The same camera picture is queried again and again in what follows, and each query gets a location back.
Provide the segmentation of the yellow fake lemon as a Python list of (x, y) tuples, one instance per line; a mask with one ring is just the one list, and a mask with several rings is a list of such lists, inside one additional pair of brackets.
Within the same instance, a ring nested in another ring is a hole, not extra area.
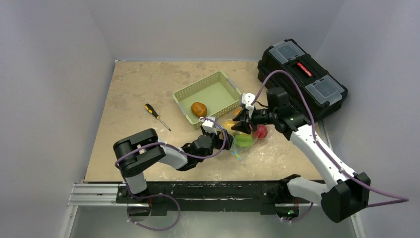
[(232, 134), (232, 135), (239, 134), (239, 132), (238, 132), (238, 131), (235, 131), (235, 130), (233, 130), (233, 129), (232, 129), (232, 127), (233, 127), (235, 124), (236, 124), (236, 122), (234, 122), (233, 120), (226, 120), (226, 121), (224, 121), (224, 122), (222, 123), (222, 127), (223, 127), (224, 129), (226, 129), (226, 131), (227, 131), (229, 134)]

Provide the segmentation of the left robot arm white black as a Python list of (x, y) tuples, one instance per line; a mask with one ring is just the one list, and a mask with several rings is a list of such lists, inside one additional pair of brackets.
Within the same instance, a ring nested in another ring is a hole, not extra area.
[(230, 150), (234, 138), (225, 129), (216, 133), (206, 132), (191, 143), (175, 147), (159, 139), (154, 129), (147, 129), (121, 139), (113, 145), (124, 181), (129, 186), (128, 196), (136, 203), (141, 203), (148, 196), (144, 171), (160, 162), (172, 166), (178, 171), (194, 168), (207, 158), (214, 157), (222, 150)]

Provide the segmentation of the brown fake kiwi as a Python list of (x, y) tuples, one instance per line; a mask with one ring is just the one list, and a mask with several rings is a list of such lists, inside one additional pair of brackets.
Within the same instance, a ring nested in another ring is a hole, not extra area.
[(193, 113), (193, 115), (195, 115), (197, 117), (206, 117), (207, 116), (207, 107), (203, 103), (194, 102), (190, 106), (190, 109), (191, 109), (191, 112)]

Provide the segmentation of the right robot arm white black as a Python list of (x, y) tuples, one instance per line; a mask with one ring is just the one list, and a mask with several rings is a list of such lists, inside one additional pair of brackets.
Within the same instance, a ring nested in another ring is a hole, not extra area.
[(250, 134), (258, 125), (274, 125), (298, 147), (321, 174), (324, 183), (300, 175), (290, 175), (280, 181), (279, 198), (285, 202), (302, 198), (322, 207), (325, 215), (339, 223), (368, 207), (371, 179), (357, 173), (318, 137), (315, 124), (290, 104), (288, 93), (281, 87), (267, 91), (268, 107), (256, 109), (256, 96), (241, 95), (240, 113), (233, 119), (232, 130)]

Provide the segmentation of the clear zip top bag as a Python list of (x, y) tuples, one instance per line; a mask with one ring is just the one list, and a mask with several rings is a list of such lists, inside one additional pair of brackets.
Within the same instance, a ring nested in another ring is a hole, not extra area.
[(233, 156), (242, 161), (242, 154), (244, 151), (251, 148), (255, 143), (265, 139), (268, 136), (268, 127), (266, 125), (258, 125), (255, 131), (251, 134), (245, 134), (240, 131), (235, 131), (232, 126), (235, 124), (233, 120), (225, 120), (221, 125), (227, 130), (228, 134), (233, 137), (232, 147), (229, 150)]

